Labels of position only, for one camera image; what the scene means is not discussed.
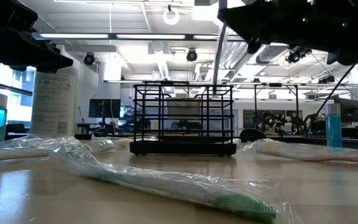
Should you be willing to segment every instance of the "security camera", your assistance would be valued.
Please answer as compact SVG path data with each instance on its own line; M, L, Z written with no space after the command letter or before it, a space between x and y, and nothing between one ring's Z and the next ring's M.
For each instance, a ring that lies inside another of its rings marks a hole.
M189 52L187 53L187 61L188 62L194 62L195 60L197 60L197 53L195 49L190 49Z
M94 65L96 64L97 59L94 57L94 52L88 52L86 53L86 56L84 58L85 65Z

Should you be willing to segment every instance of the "table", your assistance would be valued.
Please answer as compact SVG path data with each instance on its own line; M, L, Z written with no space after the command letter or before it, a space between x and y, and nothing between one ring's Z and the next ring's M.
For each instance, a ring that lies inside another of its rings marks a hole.
M233 157L97 155L104 162L247 180L272 180L305 224L358 223L358 164ZM0 162L0 223L253 223L231 213L68 172L47 159Z

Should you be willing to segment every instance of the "wrapped toothbrush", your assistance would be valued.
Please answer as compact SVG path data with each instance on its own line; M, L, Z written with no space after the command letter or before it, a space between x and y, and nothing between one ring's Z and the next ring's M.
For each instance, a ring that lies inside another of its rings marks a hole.
M94 139L82 145L82 143L74 137L53 139L30 134L23 138L0 142L0 161L7 159L47 157L50 151L60 149L63 145L81 147L84 151L89 151L90 153L108 151L114 148L114 144L109 139Z
M270 182L163 172L98 161L81 147L53 151L50 159L69 170L132 189L232 211L261 223L300 223L288 204L280 203Z
M309 144L295 144L259 139L247 144L243 151L309 162L347 161L358 162L358 150Z

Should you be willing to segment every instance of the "white bottle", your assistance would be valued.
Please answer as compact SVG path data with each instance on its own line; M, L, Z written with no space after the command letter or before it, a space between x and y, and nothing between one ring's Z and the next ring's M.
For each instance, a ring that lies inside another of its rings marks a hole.
M78 71L71 66L56 74L37 72L30 133L57 138L72 136Z

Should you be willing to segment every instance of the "ceiling light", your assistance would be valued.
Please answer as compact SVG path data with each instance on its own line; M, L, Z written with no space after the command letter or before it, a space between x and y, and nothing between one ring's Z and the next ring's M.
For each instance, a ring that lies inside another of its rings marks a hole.
M271 44L269 44L270 46L288 46L288 44L283 44L283 43L278 43L278 42L276 42L276 43L274 43L274 42L272 42Z
M39 34L40 37L45 39L108 39L108 34Z
M169 9L166 9L164 11L164 13L162 14L162 19L163 19L164 23L172 26L179 22L180 15L176 9L171 9L170 5L168 5L168 6L169 6ZM174 13L173 18L171 18L171 19L168 18L168 13L170 13L170 12Z
M185 37L175 34L117 34L117 39L183 40Z
M194 35L193 38L196 40L217 40L218 35Z

